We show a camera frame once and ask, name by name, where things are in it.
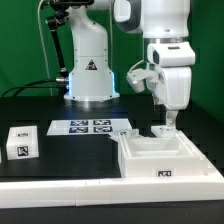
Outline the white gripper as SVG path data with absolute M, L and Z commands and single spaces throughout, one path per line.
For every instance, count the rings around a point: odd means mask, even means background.
M 189 67 L 162 68 L 156 66 L 151 72 L 152 79 L 146 79 L 147 88 L 163 104 L 166 111 L 166 125 L 174 127 L 178 112 L 189 103 L 191 89 L 191 69 Z

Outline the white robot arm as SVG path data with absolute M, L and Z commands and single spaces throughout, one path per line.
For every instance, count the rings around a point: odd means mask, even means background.
M 64 98 L 84 103 L 117 98 L 112 63 L 113 39 L 91 20 L 90 10 L 113 12 L 115 24 L 126 33 L 142 35 L 144 69 L 133 67 L 127 81 L 137 92 L 149 89 L 154 103 L 166 108 L 166 124 L 173 127 L 180 110 L 187 107 L 191 88 L 191 66 L 195 53 L 187 37 L 190 0 L 50 0 L 54 16 L 52 31 L 68 23 L 73 38 L 74 67 L 59 61 L 68 82 Z

